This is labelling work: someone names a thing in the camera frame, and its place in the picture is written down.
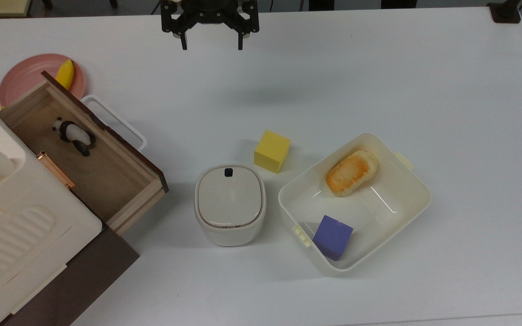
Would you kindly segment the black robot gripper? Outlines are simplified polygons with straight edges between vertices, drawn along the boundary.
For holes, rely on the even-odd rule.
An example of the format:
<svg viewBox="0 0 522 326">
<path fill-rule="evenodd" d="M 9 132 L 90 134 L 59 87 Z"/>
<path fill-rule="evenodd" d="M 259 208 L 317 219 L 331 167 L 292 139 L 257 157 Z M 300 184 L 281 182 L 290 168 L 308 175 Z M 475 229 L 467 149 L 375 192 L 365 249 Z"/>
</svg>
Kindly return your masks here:
<svg viewBox="0 0 522 326">
<path fill-rule="evenodd" d="M 238 33 L 238 50 L 244 37 L 260 31 L 256 0 L 162 0 L 162 31 L 180 36 L 187 50 L 186 32 L 197 24 L 224 24 Z"/>
</svg>

